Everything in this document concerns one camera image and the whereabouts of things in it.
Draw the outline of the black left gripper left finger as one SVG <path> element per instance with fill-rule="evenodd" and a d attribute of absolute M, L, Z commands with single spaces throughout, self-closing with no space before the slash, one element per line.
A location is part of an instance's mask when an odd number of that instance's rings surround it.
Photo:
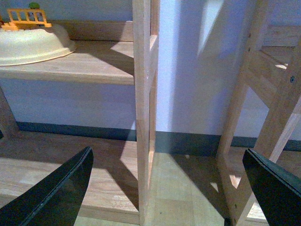
<path fill-rule="evenodd" d="M 72 226 L 90 180 L 94 156 L 86 147 L 0 209 L 2 226 Z"/>

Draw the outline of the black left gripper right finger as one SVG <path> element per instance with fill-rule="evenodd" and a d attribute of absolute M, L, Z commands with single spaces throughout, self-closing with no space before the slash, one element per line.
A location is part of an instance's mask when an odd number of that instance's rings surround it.
<path fill-rule="evenodd" d="M 301 180 L 252 149 L 243 165 L 251 189 L 271 226 L 301 224 Z"/>

